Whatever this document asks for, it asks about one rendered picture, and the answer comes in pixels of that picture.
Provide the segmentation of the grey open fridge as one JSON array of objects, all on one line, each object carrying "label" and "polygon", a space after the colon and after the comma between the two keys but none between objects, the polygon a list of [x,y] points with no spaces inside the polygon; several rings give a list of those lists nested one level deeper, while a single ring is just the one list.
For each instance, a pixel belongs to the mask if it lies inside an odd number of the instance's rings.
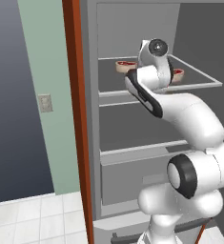
[{"label": "grey open fridge", "polygon": [[[207,73],[221,87],[189,91],[203,99],[224,125],[224,0],[80,0],[95,244],[135,244],[147,216],[134,200],[102,203],[101,152],[183,140],[139,102],[101,98],[98,59],[137,56],[143,38],[159,37],[170,54]],[[128,158],[160,154],[120,154]]]}]

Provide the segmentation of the glass fridge shelf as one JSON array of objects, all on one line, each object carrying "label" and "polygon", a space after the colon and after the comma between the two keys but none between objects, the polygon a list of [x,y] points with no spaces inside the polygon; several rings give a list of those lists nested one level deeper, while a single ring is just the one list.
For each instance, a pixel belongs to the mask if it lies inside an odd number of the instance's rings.
[{"label": "glass fridge shelf", "polygon": [[176,140],[171,142],[105,151],[105,152],[101,152],[100,155],[102,157],[106,157],[106,156],[117,156],[120,154],[132,154],[132,153],[160,154],[160,153],[166,153],[168,149],[173,147],[189,148],[189,144],[186,140]]},{"label": "glass fridge shelf", "polygon": [[[169,59],[175,69],[182,69],[184,76],[179,83],[172,83],[165,92],[189,91],[221,87],[222,83],[207,73],[170,54]],[[98,59],[98,89],[101,98],[122,97],[134,100],[126,90],[124,74],[116,71],[116,61],[136,61],[136,56],[110,57]]]}]

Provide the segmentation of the raw steak on tan tray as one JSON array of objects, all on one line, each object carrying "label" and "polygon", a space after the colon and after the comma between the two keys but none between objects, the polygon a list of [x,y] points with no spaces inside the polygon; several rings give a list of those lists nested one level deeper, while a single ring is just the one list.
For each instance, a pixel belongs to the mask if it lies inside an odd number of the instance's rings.
[{"label": "raw steak on tan tray", "polygon": [[133,61],[117,61],[115,63],[115,68],[117,72],[126,73],[129,70],[135,69],[137,63]]},{"label": "raw steak on tan tray", "polygon": [[184,71],[182,69],[173,70],[173,83],[181,82],[184,77]]}]

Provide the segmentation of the grey fridge drawer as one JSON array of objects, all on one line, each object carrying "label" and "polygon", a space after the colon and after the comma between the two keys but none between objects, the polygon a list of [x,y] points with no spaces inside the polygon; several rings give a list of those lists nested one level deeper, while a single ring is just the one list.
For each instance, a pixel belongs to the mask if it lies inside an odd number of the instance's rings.
[{"label": "grey fridge drawer", "polygon": [[179,152],[128,158],[101,156],[102,203],[111,205],[134,200],[148,186],[168,181],[167,165]]}]

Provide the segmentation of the red-brown wooden cabinet panel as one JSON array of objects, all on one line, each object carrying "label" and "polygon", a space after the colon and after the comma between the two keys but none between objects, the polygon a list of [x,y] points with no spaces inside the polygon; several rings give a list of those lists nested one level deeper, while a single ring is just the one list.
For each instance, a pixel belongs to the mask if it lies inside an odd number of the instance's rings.
[{"label": "red-brown wooden cabinet panel", "polygon": [[71,102],[83,211],[89,244],[94,244],[80,0],[62,0]]}]

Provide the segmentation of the beige wall switch plate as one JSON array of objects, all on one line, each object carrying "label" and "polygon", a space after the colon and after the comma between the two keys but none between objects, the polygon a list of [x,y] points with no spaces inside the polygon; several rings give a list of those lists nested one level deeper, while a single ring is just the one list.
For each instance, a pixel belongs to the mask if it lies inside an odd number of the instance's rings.
[{"label": "beige wall switch plate", "polygon": [[39,94],[38,101],[41,112],[52,111],[51,96],[49,94]]}]

